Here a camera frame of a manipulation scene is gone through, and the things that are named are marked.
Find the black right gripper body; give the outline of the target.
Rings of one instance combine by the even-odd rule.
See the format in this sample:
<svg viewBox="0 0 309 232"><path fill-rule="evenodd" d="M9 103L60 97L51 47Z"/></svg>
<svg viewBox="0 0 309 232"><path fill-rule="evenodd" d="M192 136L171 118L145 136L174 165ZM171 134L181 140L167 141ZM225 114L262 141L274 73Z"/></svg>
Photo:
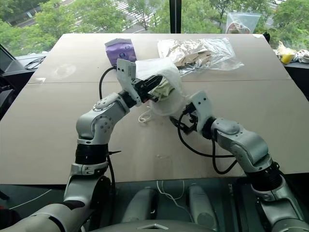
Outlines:
<svg viewBox="0 0 309 232"><path fill-rule="evenodd" d="M198 117L196 114L196 107L194 106L194 104L193 104L193 112L187 115L189 115L189 122L192 124L191 126L189 126L191 128L191 133L194 131L197 132Z"/></svg>

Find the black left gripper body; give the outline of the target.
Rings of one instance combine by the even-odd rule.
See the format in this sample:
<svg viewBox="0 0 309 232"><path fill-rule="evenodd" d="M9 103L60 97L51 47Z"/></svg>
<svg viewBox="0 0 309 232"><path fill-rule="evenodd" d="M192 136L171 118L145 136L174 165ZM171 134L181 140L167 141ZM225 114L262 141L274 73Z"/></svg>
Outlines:
<svg viewBox="0 0 309 232"><path fill-rule="evenodd" d="M154 88L146 88L144 86L144 81L145 80L140 80L136 78L135 80L131 82L133 88L135 89L138 96L140 97L141 102L147 102L148 100L147 100L146 94L154 89Z"/></svg>

